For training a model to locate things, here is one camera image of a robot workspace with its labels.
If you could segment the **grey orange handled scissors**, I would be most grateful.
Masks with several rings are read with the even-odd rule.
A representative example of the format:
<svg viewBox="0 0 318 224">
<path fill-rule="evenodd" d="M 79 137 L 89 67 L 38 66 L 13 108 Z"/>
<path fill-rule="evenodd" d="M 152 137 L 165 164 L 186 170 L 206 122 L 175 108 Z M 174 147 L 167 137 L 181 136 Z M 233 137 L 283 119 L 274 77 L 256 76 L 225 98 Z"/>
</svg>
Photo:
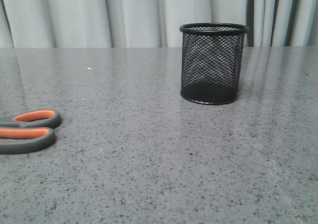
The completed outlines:
<svg viewBox="0 0 318 224">
<path fill-rule="evenodd" d="M 1 154 L 23 154 L 45 149 L 56 140 L 54 128 L 60 125 L 57 110 L 35 110 L 0 119 Z"/>
</svg>

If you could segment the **black mesh metal bucket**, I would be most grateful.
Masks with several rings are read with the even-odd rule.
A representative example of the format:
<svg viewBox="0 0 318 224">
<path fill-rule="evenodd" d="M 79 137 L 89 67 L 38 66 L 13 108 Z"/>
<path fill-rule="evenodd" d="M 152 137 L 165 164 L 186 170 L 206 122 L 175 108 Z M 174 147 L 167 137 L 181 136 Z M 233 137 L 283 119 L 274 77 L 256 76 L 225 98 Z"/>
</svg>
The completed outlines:
<svg viewBox="0 0 318 224">
<path fill-rule="evenodd" d="M 191 102 L 236 101 L 244 37 L 249 27 L 232 23 L 190 23 L 182 33 L 180 95 Z"/>
</svg>

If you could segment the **grey pleated curtain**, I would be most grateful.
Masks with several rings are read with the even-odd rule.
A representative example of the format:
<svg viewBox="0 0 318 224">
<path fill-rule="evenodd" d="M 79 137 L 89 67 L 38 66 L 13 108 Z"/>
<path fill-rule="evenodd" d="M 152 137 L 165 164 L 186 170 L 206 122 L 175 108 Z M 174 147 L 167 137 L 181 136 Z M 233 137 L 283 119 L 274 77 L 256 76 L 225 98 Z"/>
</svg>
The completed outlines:
<svg viewBox="0 0 318 224">
<path fill-rule="evenodd" d="M 0 46 L 178 47 L 197 22 L 246 25 L 248 46 L 315 46 L 318 0 L 0 0 Z"/>
</svg>

